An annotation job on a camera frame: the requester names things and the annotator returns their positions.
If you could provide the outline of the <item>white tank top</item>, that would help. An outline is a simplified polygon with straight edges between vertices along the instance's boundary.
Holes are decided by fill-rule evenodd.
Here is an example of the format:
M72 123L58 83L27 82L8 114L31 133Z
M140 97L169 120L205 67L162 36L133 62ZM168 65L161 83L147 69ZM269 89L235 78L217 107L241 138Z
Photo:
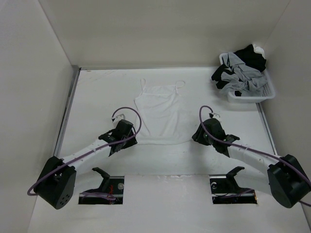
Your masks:
M190 114L178 92L185 81L163 86L148 86L145 79L140 82L141 93L134 99L141 117L138 143L177 145L190 141Z

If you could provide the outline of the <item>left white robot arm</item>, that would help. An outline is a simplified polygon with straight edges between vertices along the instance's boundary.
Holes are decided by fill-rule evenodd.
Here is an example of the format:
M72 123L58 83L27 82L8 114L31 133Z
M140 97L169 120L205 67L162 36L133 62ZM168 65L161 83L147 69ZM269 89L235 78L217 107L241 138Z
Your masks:
M58 210L74 195L76 177L93 170L101 176L93 180L94 190L87 191L87 195L114 201L116 198L113 195L104 194L109 188L110 176L98 166L102 159L136 145L135 133L134 125L122 119L115 128L100 135L81 151L64 158L49 158L32 190Z

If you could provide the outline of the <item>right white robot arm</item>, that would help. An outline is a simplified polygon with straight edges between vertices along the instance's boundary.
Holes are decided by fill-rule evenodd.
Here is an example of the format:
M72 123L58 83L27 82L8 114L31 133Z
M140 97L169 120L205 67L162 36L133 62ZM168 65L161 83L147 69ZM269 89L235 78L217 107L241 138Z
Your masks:
M218 153L241 161L259 172L250 176L237 166L225 174L214 193L229 193L229 200L244 193L258 190L271 195L285 208L292 208L311 191L311 182L298 160L288 154L284 157L270 155L243 144L233 134L226 134L219 120L209 118L199 124L192 140L212 146Z

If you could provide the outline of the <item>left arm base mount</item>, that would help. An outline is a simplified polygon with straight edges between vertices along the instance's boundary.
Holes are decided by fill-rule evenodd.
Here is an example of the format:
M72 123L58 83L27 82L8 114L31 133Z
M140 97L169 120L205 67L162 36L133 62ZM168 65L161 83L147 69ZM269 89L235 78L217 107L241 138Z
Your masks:
M102 169L95 167L92 171L101 176L99 187L79 194L80 205L120 205L123 204L124 176L110 176Z

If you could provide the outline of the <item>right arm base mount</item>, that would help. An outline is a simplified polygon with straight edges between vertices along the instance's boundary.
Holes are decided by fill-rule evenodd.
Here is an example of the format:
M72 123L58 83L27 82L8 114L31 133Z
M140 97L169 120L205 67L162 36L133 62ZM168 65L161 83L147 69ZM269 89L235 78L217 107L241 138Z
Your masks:
M239 187L236 175L244 170L237 166L226 174L209 177L213 204L257 204L254 189Z

